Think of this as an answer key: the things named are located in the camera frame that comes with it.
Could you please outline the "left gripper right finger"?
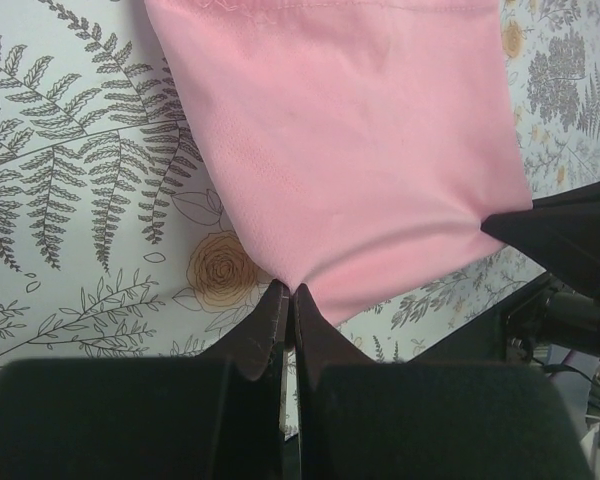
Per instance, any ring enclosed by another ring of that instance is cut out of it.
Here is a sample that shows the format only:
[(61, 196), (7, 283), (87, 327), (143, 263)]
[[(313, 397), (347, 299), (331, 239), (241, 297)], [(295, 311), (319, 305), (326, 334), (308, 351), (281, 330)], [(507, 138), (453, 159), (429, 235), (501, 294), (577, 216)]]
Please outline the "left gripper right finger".
[(378, 363), (293, 297), (305, 479), (590, 479), (546, 377), (494, 362)]

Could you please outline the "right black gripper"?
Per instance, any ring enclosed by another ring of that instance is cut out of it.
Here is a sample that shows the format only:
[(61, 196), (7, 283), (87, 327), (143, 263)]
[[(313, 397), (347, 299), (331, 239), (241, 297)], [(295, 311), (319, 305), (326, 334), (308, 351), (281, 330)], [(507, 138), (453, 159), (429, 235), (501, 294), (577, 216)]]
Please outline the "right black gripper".
[(415, 359), (529, 364), (550, 344), (600, 359), (600, 181), (491, 215), (481, 230), (582, 295), (542, 274)]

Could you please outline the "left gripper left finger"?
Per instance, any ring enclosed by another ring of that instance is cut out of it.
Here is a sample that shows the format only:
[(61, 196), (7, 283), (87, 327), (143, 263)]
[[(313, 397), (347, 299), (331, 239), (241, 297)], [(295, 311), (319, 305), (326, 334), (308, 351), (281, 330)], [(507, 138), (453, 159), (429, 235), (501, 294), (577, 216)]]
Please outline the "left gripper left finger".
[(0, 479), (278, 479), (286, 288), (193, 357), (0, 371)]

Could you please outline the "pink t-shirt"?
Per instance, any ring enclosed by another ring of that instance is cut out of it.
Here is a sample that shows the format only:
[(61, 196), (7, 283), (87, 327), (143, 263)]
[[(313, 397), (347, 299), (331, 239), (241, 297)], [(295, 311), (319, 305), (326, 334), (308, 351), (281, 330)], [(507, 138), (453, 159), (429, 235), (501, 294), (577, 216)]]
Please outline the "pink t-shirt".
[(495, 1), (150, 1), (242, 245), (333, 324), (493, 254), (527, 210)]

